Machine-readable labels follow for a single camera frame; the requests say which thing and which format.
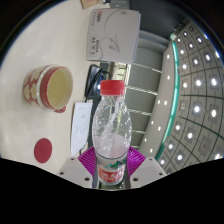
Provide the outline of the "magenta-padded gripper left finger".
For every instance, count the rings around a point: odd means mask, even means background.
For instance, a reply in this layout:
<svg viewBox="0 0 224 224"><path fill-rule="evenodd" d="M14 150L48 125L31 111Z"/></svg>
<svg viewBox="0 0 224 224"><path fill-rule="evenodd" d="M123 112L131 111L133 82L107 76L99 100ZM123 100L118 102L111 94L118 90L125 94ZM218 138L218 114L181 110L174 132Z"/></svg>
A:
<svg viewBox="0 0 224 224"><path fill-rule="evenodd" d="M95 172L96 155L91 147L78 157L68 158L57 175L81 187L93 188Z"/></svg>

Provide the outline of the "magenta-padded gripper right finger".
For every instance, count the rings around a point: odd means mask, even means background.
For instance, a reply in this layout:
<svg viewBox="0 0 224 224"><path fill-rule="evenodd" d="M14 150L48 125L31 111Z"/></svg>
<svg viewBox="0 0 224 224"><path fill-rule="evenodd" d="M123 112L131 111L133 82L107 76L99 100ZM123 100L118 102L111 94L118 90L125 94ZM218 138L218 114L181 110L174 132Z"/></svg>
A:
<svg viewBox="0 0 224 224"><path fill-rule="evenodd" d="M127 154L125 186L140 188L166 176L165 171L153 157L145 157L130 147Z"/></svg>

